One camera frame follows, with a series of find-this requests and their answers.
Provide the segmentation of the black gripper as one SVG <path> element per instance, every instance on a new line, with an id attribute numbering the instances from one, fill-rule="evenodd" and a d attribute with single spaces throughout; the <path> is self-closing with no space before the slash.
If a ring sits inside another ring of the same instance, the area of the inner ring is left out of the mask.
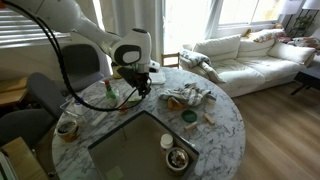
<path id="1" fill-rule="evenodd" d="M 150 93 L 152 81 L 149 80 L 148 73 L 138 73 L 126 67 L 120 67 L 117 72 L 131 87 L 138 89 L 138 95 L 142 98 Z"/>

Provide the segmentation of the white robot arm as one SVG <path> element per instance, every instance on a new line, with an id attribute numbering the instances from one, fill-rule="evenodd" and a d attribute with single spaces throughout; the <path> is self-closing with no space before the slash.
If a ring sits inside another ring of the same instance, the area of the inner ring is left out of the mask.
<path id="1" fill-rule="evenodd" d="M 103 31 L 75 0 L 1 0 L 1 4 L 28 19 L 42 20 L 50 30 L 86 37 L 121 66 L 117 72 L 141 97 L 150 93 L 149 73 L 157 73 L 160 64 L 151 59 L 151 35 L 146 30 L 133 28 L 124 37 Z"/>

